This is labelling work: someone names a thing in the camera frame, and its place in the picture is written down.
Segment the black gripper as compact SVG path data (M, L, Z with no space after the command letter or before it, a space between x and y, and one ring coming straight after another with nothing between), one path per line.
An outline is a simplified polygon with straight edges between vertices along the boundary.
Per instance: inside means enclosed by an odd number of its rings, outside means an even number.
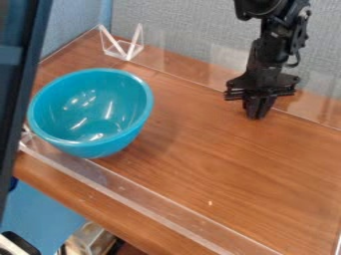
M277 97L292 96L296 93L296 85L301 82L299 76L280 73L277 75L261 75L256 78L245 72L240 77L226 82L224 97L228 101L244 100L242 106L246 116L252 120L264 119L270 111Z

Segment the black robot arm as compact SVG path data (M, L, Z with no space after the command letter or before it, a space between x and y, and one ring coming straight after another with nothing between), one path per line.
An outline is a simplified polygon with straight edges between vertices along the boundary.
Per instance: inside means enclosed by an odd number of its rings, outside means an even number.
M309 0L233 0L236 16L261 20L260 37L252 42L245 73L226 82L228 101L242 100L246 116L261 120L278 97L293 96L300 77L282 68L296 68L300 49L309 39Z

